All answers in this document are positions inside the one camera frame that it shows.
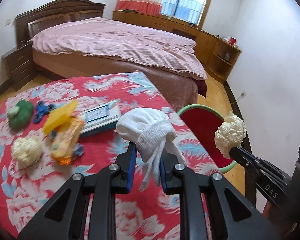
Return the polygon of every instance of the yellow sponge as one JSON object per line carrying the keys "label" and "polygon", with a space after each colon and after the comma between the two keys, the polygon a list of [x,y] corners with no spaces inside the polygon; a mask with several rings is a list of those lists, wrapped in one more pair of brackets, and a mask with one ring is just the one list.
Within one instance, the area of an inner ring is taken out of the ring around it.
{"label": "yellow sponge", "polygon": [[49,117],[42,128],[43,132],[48,135],[58,126],[69,120],[71,114],[77,107],[78,100],[72,100],[69,104],[59,107],[49,113]]}

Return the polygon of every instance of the metal screw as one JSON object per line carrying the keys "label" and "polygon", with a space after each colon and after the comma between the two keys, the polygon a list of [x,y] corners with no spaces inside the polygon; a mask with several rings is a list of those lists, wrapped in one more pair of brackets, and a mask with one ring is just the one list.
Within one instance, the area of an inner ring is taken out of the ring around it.
{"label": "metal screw", "polygon": [[174,167],[177,171],[183,171],[185,169],[185,166],[183,164],[180,164],[180,163],[174,165]]}
{"label": "metal screw", "polygon": [[111,164],[111,165],[109,165],[109,169],[111,170],[111,171],[116,171],[117,169],[119,168],[119,165],[118,164]]}
{"label": "metal screw", "polygon": [[215,179],[215,180],[221,180],[222,175],[220,173],[213,173],[212,178]]}
{"label": "metal screw", "polygon": [[82,178],[82,175],[80,173],[75,173],[72,175],[73,180],[80,180]]}

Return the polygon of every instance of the nightstand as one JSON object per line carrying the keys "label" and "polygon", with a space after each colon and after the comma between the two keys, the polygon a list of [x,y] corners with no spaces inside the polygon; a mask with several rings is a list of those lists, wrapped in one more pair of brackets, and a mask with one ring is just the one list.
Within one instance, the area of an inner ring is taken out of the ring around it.
{"label": "nightstand", "polygon": [[10,50],[2,56],[2,59],[16,90],[19,90],[37,75],[32,59],[32,42],[21,48]]}

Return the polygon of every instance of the green vegetable toy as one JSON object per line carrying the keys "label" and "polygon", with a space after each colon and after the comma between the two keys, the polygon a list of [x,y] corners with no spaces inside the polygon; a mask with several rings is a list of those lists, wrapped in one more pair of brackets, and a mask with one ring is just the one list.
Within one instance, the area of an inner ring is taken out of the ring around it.
{"label": "green vegetable toy", "polygon": [[10,108],[7,112],[10,128],[17,131],[21,128],[27,127],[30,123],[32,113],[33,105],[30,101],[19,101],[16,106]]}

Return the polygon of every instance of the blue fidget spinner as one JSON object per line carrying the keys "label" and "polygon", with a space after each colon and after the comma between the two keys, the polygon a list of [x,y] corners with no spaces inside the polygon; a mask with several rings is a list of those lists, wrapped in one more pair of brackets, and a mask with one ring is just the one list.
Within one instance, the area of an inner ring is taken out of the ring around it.
{"label": "blue fidget spinner", "polygon": [[56,109],[55,105],[51,104],[51,105],[45,105],[45,103],[43,101],[38,101],[35,104],[35,109],[37,110],[37,112],[35,113],[34,117],[32,118],[32,121],[34,123],[39,123],[42,120],[42,117],[45,114],[49,114],[50,111]]}

